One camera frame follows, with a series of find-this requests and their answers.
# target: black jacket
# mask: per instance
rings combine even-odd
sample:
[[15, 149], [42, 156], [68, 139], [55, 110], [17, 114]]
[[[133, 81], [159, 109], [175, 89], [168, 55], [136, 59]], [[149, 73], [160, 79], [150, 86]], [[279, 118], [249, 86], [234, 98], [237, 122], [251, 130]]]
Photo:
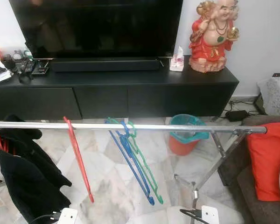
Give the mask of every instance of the black jacket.
[[[6, 121], [21, 120], [9, 116]], [[71, 186], [71, 182], [33, 141], [41, 136], [37, 129], [0, 130], [0, 137], [8, 141], [9, 148], [9, 153], [0, 150], [1, 172], [15, 206], [28, 222], [70, 205], [59, 189], [63, 185]], [[49, 222], [44, 218], [35, 223]]]

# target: green hanger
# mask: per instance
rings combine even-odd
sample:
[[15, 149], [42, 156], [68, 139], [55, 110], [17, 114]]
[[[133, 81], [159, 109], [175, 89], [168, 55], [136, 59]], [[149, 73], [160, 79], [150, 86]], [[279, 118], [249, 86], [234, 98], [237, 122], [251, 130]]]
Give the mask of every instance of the green hanger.
[[[114, 122], [114, 123], [116, 123], [116, 124], [119, 124], [119, 122], [118, 122], [117, 120], [115, 120], [115, 119], [108, 118], [108, 120], [109, 120], [110, 122], [112, 121], [112, 122]], [[133, 139], [133, 143], [130, 141], [130, 139], [128, 139], [128, 142], [129, 142], [129, 144], [130, 144], [130, 146], [131, 146], [131, 148], [132, 148], [132, 153], [133, 153], [134, 157], [136, 158], [138, 164], [140, 165], [140, 167], [141, 167], [141, 169], [142, 169], [142, 171], [143, 171], [143, 173], [144, 173], [144, 175], [145, 175], [145, 177], [146, 177], [146, 179], [147, 179], [147, 181], [148, 181], [150, 187], [152, 188], [152, 190], [153, 190], [155, 196], [157, 197], [158, 201], [159, 201], [161, 204], [163, 204], [164, 201], [163, 201], [162, 196], [161, 196], [161, 195], [158, 195], [158, 184], [156, 183], [156, 181], [155, 181], [155, 179], [154, 179], [154, 175], [152, 174], [152, 172], [151, 172], [151, 170], [150, 170], [148, 164], [146, 163], [146, 160], [145, 160], [144, 155], [142, 154], [141, 150], [139, 149], [139, 147], [138, 147], [138, 145], [137, 145], [137, 143], [136, 143], [136, 139], [135, 139], [135, 138], [137, 137], [136, 128], [134, 127], [134, 124], [133, 124], [132, 122], [129, 121], [128, 124], [131, 125], [131, 126], [133, 127], [133, 131], [134, 131], [133, 134], [130, 133], [130, 137]], [[145, 168], [142, 166], [142, 164], [140, 163], [140, 161], [139, 161], [139, 159], [138, 159], [138, 157], [137, 157], [136, 155], [140, 155], [140, 156], [141, 156]]]

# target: red cushion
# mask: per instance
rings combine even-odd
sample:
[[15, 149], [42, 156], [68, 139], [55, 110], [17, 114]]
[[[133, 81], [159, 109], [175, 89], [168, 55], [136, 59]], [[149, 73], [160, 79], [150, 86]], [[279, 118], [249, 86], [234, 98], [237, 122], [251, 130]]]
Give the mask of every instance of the red cushion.
[[247, 137], [256, 194], [261, 201], [280, 201], [280, 123], [262, 126], [267, 128], [266, 134]]

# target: plastic hanger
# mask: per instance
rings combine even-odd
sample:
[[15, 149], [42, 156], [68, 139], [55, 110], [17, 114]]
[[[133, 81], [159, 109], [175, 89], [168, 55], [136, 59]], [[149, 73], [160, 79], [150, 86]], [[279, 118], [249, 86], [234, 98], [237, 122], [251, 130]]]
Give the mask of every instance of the plastic hanger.
[[[110, 124], [110, 120], [109, 120], [109, 119], [106, 120], [105, 123]], [[120, 134], [119, 131], [116, 131], [116, 133], [117, 133], [117, 135], [119, 136], [120, 143], [122, 144], [123, 148], [125, 149], [127, 155], [133, 160], [133, 162], [134, 162], [134, 164], [135, 164], [135, 166], [136, 166], [136, 168], [137, 168], [137, 170], [138, 170], [138, 172], [139, 172], [139, 174], [140, 174], [141, 179], [142, 179], [143, 182], [142, 182], [141, 179], [138, 177], [138, 175], [137, 175], [136, 171], [134, 170], [134, 168], [133, 168], [133, 166], [132, 166], [130, 160], [129, 160], [128, 157], [126, 156], [124, 150], [123, 150], [122, 147], [120, 146], [120, 144], [119, 144], [119, 142], [117, 141], [117, 139], [116, 139], [115, 135], [113, 134], [113, 132], [112, 132], [112, 131], [109, 131], [109, 133], [110, 133], [110, 135], [112, 136], [112, 138], [113, 138], [113, 140], [115, 141], [115, 143], [116, 143], [116, 145], [118, 146], [118, 148], [120, 149], [120, 151], [121, 151], [122, 155], [124, 156], [124, 158], [125, 158], [127, 164], [129, 165], [130, 169], [132, 170], [134, 176], [136, 177], [136, 179], [137, 179], [137, 181], [138, 181], [140, 187], [142, 188], [142, 190], [143, 190], [145, 196], [147, 197], [149, 203], [150, 203], [151, 205], [154, 205], [154, 199], [153, 199], [153, 197], [150, 196], [150, 189], [149, 189], [149, 186], [148, 186], [148, 184], [147, 184], [147, 182], [146, 182], [146, 179], [145, 179], [145, 177], [144, 177], [144, 175], [143, 175], [143, 173], [142, 173], [142, 170], [141, 170], [141, 168], [140, 168], [140, 165], [139, 165], [139, 163], [137, 162], [137, 159], [135, 158], [135, 156], [133, 155], [132, 149], [131, 149], [131, 147], [130, 147], [130, 145], [129, 145], [129, 142], [128, 142], [128, 137], [129, 137], [128, 129], [126, 129], [126, 134], [125, 134], [125, 135]]]
[[9, 153], [9, 140], [2, 139], [0, 137], [0, 149], [6, 153]]
[[[115, 119], [109, 118], [109, 120], [114, 122], [114, 123], [116, 123], [116, 124], [119, 124], [119, 122], [117, 120], [115, 120]], [[136, 143], [137, 130], [135, 129], [134, 124], [132, 122], [129, 121], [128, 124], [130, 124], [133, 127], [133, 134], [129, 133], [129, 136], [132, 138], [133, 142], [131, 142], [130, 139], [128, 139], [128, 142], [129, 142], [129, 144], [130, 144], [130, 146], [132, 148], [132, 153], [134, 154], [135, 159], [137, 160], [138, 164], [140, 165], [141, 170], [143, 171], [143, 173], [144, 173], [144, 175], [145, 175], [145, 177], [146, 177], [146, 179], [147, 179], [151, 189], [153, 190], [156, 198], [158, 199], [159, 203], [163, 204], [164, 203], [163, 198], [162, 198], [161, 195], [158, 194], [158, 184], [157, 184], [157, 182], [154, 179], [154, 175], [151, 172], [151, 169], [149, 168], [148, 164], [146, 163], [144, 155], [142, 154], [141, 150], [139, 149], [139, 147], [138, 147], [138, 145]], [[128, 128], [125, 125], [125, 123], [122, 122], [122, 125], [125, 127], [125, 129], [128, 130]], [[144, 164], [144, 167], [140, 163], [137, 155], [140, 155], [140, 157], [142, 159], [142, 162]]]
[[63, 119], [69, 125], [69, 136], [70, 136], [70, 141], [71, 141], [71, 144], [73, 146], [73, 149], [74, 149], [74, 152], [75, 152], [75, 155], [76, 155], [76, 160], [79, 164], [79, 168], [80, 168], [80, 171], [82, 173], [83, 180], [84, 180], [85, 186], [86, 186], [87, 191], [88, 191], [88, 196], [89, 196], [91, 202], [94, 202], [93, 195], [91, 193], [90, 185], [89, 185], [89, 182], [88, 182], [87, 174], [86, 174], [86, 171], [85, 171], [84, 163], [83, 163], [82, 156], [81, 156], [81, 153], [80, 153], [79, 145], [78, 145], [78, 142], [77, 142], [74, 130], [73, 130], [73, 126], [71, 125], [70, 120], [68, 120], [65, 116], [63, 117]]

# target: red hanger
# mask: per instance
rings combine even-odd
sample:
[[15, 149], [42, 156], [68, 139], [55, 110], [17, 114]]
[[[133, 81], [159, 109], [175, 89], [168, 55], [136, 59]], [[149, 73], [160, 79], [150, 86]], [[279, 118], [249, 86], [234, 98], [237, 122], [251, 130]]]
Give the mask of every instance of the red hanger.
[[6, 153], [9, 153], [8, 140], [7, 139], [1, 139], [1, 137], [0, 137], [0, 149], [3, 150]]
[[87, 174], [86, 174], [86, 171], [85, 171], [85, 167], [84, 167], [84, 164], [83, 164], [82, 156], [81, 156], [81, 153], [80, 153], [80, 150], [79, 150], [79, 145], [78, 145], [78, 142], [77, 142], [74, 130], [73, 130], [73, 126], [71, 125], [70, 120], [68, 120], [65, 116], [63, 117], [63, 119], [69, 125], [69, 136], [70, 136], [70, 141], [71, 141], [71, 144], [73, 146], [73, 149], [74, 149], [74, 152], [75, 152], [75, 155], [76, 155], [76, 160], [79, 164], [79, 168], [80, 168], [80, 171], [82, 173], [84, 183], [85, 183], [85, 186], [86, 186], [87, 191], [88, 191], [89, 198], [90, 198], [91, 202], [94, 202], [94, 199], [93, 199], [93, 196], [92, 196], [92, 193], [91, 193], [91, 189], [90, 189], [90, 185], [89, 185], [89, 182], [88, 182]]

